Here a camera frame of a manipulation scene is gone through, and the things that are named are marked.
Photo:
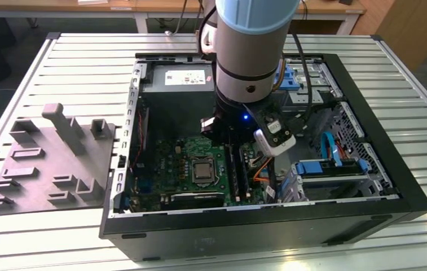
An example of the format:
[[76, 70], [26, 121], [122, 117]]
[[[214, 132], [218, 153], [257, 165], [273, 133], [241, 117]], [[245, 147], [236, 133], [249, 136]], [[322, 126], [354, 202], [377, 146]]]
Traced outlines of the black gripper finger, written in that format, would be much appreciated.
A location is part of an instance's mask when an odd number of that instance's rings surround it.
[[200, 120], [200, 134], [209, 140], [216, 140], [214, 117], [205, 117]]

